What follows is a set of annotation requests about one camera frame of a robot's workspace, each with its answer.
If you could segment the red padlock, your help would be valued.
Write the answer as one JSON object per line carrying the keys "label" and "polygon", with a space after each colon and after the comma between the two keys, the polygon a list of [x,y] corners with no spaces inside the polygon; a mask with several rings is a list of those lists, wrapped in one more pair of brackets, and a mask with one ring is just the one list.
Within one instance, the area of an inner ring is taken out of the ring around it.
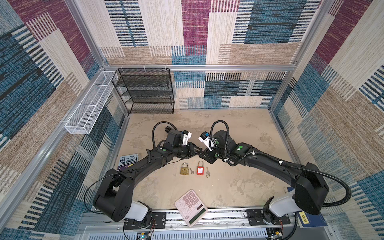
{"label": "red padlock", "polygon": [[205,168],[204,168],[203,161],[199,161],[198,162],[198,166],[197,166],[197,175],[203,176],[204,175],[204,170],[205,170]]}

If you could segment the brass padlock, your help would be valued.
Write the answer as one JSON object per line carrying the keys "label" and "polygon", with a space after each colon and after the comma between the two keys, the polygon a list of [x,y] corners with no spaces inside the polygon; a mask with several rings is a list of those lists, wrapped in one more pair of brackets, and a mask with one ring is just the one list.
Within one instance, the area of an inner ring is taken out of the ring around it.
{"label": "brass padlock", "polygon": [[182,163],[180,174],[181,175],[189,175],[189,164],[188,163]]}

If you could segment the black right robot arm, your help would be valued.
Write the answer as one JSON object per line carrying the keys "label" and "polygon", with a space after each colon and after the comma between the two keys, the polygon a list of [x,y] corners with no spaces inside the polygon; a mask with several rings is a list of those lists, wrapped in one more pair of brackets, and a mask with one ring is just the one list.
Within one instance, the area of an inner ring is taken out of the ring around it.
{"label": "black right robot arm", "polygon": [[[200,158],[213,164],[221,159],[231,167],[238,165],[261,170],[290,185],[292,191],[284,196],[270,197],[261,210],[263,221],[273,225],[277,220],[290,213],[306,212],[319,215],[323,207],[336,207],[347,203],[352,197],[351,188],[340,178],[321,172],[319,168],[307,163],[305,166],[288,162],[249,145],[236,143],[230,136],[230,129],[225,124],[225,130],[216,133],[203,132],[199,140],[207,148],[199,154]],[[340,184],[346,191],[345,196],[338,201],[326,203],[329,186],[325,179]]]}

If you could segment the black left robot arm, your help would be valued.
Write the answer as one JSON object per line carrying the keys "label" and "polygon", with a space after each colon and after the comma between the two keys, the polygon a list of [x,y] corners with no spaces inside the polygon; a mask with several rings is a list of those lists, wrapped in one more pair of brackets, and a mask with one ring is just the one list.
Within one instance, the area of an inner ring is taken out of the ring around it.
{"label": "black left robot arm", "polygon": [[147,227],[152,222],[153,210],[142,202],[133,201],[134,188],[152,172],[168,165],[173,158],[190,159],[203,151],[190,142],[190,132],[179,131],[170,122],[165,124],[167,138],[158,144],[153,143],[146,157],[122,171],[110,169],[97,181],[100,186],[92,203],[96,214],[104,214],[114,222],[135,221],[141,227]]}

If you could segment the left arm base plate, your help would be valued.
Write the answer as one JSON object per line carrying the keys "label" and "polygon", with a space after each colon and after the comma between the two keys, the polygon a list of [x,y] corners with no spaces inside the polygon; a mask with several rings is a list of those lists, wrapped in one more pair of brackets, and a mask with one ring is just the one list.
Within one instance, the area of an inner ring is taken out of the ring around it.
{"label": "left arm base plate", "polygon": [[166,225],[166,212],[151,212],[149,211],[141,221],[134,219],[126,219],[124,222],[124,230],[139,230],[139,229],[164,229]]}

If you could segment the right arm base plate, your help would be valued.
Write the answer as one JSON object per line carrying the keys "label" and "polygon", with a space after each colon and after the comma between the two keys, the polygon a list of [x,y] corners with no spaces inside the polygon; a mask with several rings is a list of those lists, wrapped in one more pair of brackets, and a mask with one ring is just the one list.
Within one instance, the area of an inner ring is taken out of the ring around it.
{"label": "right arm base plate", "polygon": [[267,226],[267,225],[290,225],[291,220],[288,215],[283,217],[273,217],[269,222],[261,213],[262,209],[247,209],[244,212],[244,217],[249,221],[250,226]]}

